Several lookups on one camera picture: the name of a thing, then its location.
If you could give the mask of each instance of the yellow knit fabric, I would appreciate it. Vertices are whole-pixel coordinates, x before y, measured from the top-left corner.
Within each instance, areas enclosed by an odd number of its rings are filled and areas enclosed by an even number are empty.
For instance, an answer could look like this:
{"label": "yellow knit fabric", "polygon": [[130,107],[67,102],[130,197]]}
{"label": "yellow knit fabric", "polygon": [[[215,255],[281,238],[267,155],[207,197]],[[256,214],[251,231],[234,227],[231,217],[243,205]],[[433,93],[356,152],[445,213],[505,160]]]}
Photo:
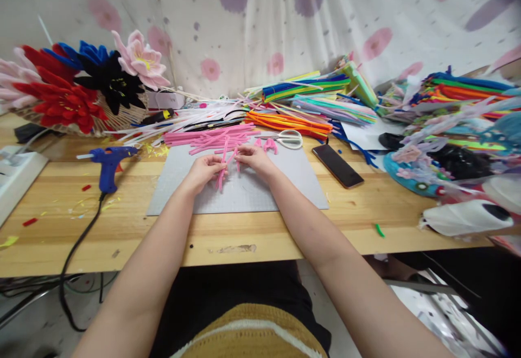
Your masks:
{"label": "yellow knit fabric", "polygon": [[212,324],[198,333],[195,342],[182,355],[193,357],[306,357],[270,328],[246,328],[222,330],[208,335],[213,330],[241,320],[270,321],[283,328],[290,335],[314,350],[317,356],[327,357],[322,345],[311,332],[294,316],[260,304],[241,304],[229,310]]}

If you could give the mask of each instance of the power strip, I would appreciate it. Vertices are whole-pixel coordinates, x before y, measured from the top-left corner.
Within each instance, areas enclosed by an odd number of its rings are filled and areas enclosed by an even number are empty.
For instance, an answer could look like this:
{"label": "power strip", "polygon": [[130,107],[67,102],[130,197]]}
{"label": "power strip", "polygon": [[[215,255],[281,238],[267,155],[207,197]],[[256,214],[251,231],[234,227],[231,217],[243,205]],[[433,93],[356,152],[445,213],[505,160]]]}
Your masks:
{"label": "power strip", "polygon": [[36,152],[15,155],[20,148],[6,146],[0,150],[0,227],[48,161]]}

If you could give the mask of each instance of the red scrap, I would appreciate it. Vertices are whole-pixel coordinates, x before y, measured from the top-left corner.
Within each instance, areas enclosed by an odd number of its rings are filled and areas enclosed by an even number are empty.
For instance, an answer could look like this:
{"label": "red scrap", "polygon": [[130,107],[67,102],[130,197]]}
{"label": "red scrap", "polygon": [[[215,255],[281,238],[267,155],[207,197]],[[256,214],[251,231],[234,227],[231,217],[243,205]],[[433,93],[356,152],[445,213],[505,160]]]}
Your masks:
{"label": "red scrap", "polygon": [[30,219],[30,220],[27,220],[26,222],[24,222],[22,225],[29,226],[31,224],[34,224],[36,221],[38,221],[38,219]]}

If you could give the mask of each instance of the blue flower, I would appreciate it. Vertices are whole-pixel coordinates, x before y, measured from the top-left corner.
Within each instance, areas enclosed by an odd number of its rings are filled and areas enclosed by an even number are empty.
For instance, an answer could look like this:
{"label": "blue flower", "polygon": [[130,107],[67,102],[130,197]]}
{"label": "blue flower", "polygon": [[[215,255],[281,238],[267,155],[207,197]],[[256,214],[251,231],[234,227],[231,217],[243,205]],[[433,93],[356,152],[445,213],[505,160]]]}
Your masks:
{"label": "blue flower", "polygon": [[68,55],[68,57],[61,56],[49,49],[44,49],[44,51],[56,58],[57,60],[59,60],[60,62],[64,63],[68,67],[76,69],[78,71],[83,71],[83,65],[81,64],[81,61],[78,58],[78,54],[87,57],[96,65],[101,66],[109,59],[109,56],[111,56],[114,53],[114,50],[112,50],[110,54],[107,53],[107,48],[103,45],[97,48],[96,46],[91,45],[85,41],[80,41],[80,49],[78,51],[74,50],[72,47],[63,42],[60,42],[59,45],[63,49],[65,54]]}

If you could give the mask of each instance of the white scissors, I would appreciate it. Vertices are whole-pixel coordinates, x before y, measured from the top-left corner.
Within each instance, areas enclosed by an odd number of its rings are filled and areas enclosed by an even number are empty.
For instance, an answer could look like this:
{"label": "white scissors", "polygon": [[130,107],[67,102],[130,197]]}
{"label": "white scissors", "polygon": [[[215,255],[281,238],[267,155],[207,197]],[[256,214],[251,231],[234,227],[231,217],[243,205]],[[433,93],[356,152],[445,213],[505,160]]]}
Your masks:
{"label": "white scissors", "polygon": [[302,135],[296,130],[283,130],[276,136],[257,136],[255,138],[271,138],[288,149],[298,149],[303,144]]}

